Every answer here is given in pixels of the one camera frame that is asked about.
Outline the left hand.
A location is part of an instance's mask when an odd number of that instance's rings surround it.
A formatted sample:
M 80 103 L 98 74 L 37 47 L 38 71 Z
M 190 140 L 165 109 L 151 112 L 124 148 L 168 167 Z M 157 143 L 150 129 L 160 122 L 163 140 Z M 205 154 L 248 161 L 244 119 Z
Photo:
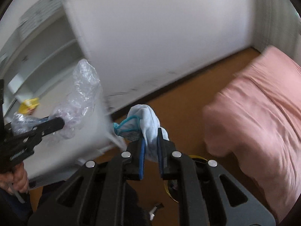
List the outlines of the left hand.
M 27 193 L 29 189 L 29 179 L 27 171 L 24 169 L 24 163 L 20 163 L 13 168 L 13 172 L 1 173 L 0 177 L 1 189 L 9 194 L 13 194 L 8 183 L 12 184 L 15 191 L 19 193 Z

